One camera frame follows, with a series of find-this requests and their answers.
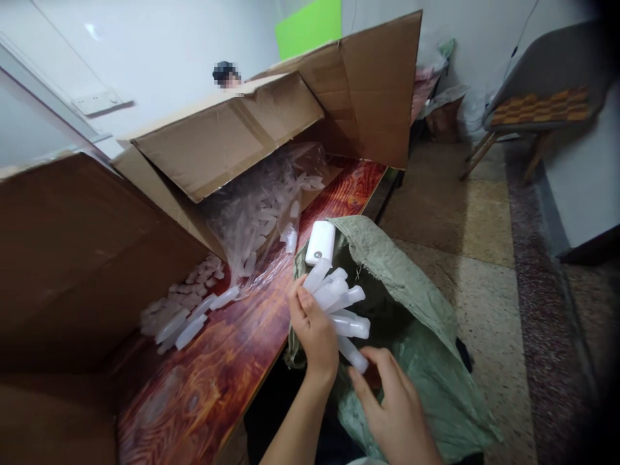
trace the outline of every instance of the person's left hand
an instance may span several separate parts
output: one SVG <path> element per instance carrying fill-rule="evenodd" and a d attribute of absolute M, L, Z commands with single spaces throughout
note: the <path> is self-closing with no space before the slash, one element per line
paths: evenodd
<path fill-rule="evenodd" d="M 289 290 L 291 325 L 308 359 L 307 374 L 331 387 L 338 371 L 336 329 L 312 294 L 302 287 L 306 276 L 295 281 Z"/>

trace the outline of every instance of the open cardboard box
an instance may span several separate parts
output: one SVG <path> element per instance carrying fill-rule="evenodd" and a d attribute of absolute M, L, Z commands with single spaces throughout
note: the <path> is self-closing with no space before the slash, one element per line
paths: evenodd
<path fill-rule="evenodd" d="M 216 248 L 195 202 L 295 136 L 406 167 L 420 20 L 327 44 L 244 97 L 218 94 L 135 134 L 115 166 L 139 190 L 84 154 L 0 173 L 1 463 L 116 463 L 114 401 L 96 368 Z"/>
<path fill-rule="evenodd" d="M 112 164 L 226 260 L 194 203 L 289 140 L 406 168 L 421 21 L 416 12 L 279 63 L 125 137 L 132 145 Z M 305 192 L 302 207 L 318 194 Z"/>

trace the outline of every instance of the checkered cushion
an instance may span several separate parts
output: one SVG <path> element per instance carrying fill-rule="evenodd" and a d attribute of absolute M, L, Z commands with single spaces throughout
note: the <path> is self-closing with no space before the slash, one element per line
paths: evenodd
<path fill-rule="evenodd" d="M 588 89 L 577 87 L 551 97 L 512 97 L 495 110 L 491 126 L 547 121 L 582 121 L 588 117 Z"/>

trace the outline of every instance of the green panel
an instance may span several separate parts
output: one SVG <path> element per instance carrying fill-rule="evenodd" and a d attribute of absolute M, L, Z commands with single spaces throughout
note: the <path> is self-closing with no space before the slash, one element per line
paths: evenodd
<path fill-rule="evenodd" d="M 341 37 L 340 0 L 315 0 L 276 26 L 283 60 Z"/>

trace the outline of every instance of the pile of plastic parts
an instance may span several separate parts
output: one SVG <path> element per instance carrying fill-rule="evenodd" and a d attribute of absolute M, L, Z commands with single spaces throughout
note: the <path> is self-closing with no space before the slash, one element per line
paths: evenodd
<path fill-rule="evenodd" d="M 334 323 L 338 335 L 338 350 L 351 365 L 364 374 L 368 368 L 368 360 L 353 345 L 349 338 L 357 337 L 368 339 L 370 335 L 370 320 L 347 310 L 347 307 L 361 302 L 366 298 L 364 290 L 355 285 L 349 289 L 347 272 L 343 268 L 336 268 L 326 276 L 331 269 L 331 262 L 321 258 L 308 273 L 304 287 L 314 296 L 317 304 L 329 319 Z"/>
<path fill-rule="evenodd" d="M 163 354 L 172 346 L 183 349 L 202 329 L 207 311 L 216 310 L 235 299 L 239 288 L 234 286 L 220 296 L 211 288 L 224 277 L 223 263 L 210 254 L 198 265 L 183 284 L 173 284 L 168 296 L 152 302 L 140 314 L 140 330 L 155 338 Z"/>
<path fill-rule="evenodd" d="M 323 189 L 326 155 L 319 143 L 282 147 L 200 203 L 241 295 L 263 286 L 270 251 L 295 254 L 302 191 Z"/>

